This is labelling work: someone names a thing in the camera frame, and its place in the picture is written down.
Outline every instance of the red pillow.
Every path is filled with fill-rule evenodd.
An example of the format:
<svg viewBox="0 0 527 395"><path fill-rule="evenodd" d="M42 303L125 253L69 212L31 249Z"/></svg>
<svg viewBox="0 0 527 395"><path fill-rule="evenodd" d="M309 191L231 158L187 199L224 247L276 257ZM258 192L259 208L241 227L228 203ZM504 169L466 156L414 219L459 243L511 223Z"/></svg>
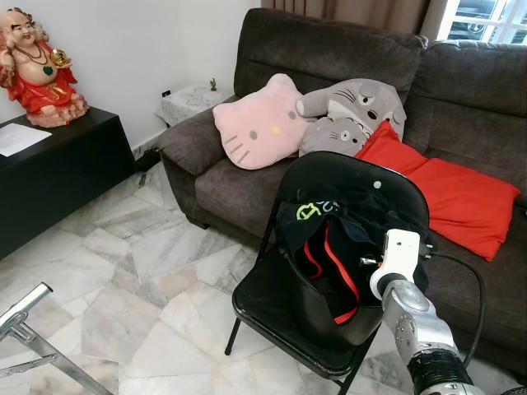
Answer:
<svg viewBox="0 0 527 395"><path fill-rule="evenodd" d="M428 160L411 146L400 142L387 121L380 124L377 131L355 157L401 174L412 172Z"/></svg>
<svg viewBox="0 0 527 395"><path fill-rule="evenodd" d="M425 195L430 228L489 262L505 241L520 190L441 159L426 159L399 142L383 122L357 158L398 171Z"/></svg>

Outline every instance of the gray plush toy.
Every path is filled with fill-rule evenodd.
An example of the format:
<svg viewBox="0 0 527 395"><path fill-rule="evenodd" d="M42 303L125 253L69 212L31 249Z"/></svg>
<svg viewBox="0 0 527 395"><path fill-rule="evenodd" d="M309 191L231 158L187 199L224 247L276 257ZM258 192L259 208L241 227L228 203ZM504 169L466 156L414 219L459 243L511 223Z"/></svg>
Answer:
<svg viewBox="0 0 527 395"><path fill-rule="evenodd" d="M384 82L364 78L339 82L302 96L296 109L304 117L327 114L333 121L352 119L366 140L382 121L388 120L399 140L403 139L406 119L403 104L395 88Z"/></svg>
<svg viewBox="0 0 527 395"><path fill-rule="evenodd" d="M299 156L312 151L331 151L355 156L366 144L362 129L351 118L323 117L307 128Z"/></svg>

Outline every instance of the small side table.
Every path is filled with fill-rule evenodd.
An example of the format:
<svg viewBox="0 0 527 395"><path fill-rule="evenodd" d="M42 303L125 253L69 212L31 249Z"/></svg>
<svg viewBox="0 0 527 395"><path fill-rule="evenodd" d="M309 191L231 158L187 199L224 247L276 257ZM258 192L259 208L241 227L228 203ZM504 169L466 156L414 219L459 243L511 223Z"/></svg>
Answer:
<svg viewBox="0 0 527 395"><path fill-rule="evenodd" d="M163 118L167 127L170 127L219 105L232 95L234 92L229 90L211 91L210 85L190 85L163 97L155 114Z"/></svg>

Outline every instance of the chair leg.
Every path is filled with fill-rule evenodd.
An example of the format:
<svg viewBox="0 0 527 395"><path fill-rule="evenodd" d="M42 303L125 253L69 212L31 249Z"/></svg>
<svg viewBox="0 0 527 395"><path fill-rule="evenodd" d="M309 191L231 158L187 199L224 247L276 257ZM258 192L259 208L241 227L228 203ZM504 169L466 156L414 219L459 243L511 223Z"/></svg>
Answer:
<svg viewBox="0 0 527 395"><path fill-rule="evenodd" d="M355 378L355 373L351 372L344 381L341 382L340 390L338 391L338 395L346 395L349 388L352 386L353 379Z"/></svg>
<svg viewBox="0 0 527 395"><path fill-rule="evenodd" d="M231 337L229 337L229 342L227 343L227 347L225 349L225 355L229 356L232 351L232 345L234 344L234 340L236 339L236 334L238 333L238 329L240 328L240 319L237 318L234 322L234 327L232 327Z"/></svg>

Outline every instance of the black cable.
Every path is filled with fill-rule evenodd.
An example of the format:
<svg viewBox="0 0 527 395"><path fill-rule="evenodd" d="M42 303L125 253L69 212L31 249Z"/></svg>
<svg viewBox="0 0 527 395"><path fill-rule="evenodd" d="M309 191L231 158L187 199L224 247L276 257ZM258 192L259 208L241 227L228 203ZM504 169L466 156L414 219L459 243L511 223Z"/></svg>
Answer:
<svg viewBox="0 0 527 395"><path fill-rule="evenodd" d="M431 252L432 255L436 255L437 257L450 259L451 261L454 261L456 263L459 263L462 266L465 266L467 269L469 269L474 275L476 276L476 279L478 280L479 284L479 318L478 318L478 326L476 327L476 334L474 335L474 339L472 341L472 346L470 347L469 353L465 356L463 360L463 367L465 369L467 366L469 366L470 361L472 360L472 357L474 356L474 352L476 351L476 347L479 343L479 337L481 336L481 331L483 330L483 317L485 315L485 299L487 297L486 291L485 291L485 282L483 281L483 278L481 277L481 274L471 267L468 263L466 263L464 260L453 257L451 255L447 255L446 253L436 253Z"/></svg>

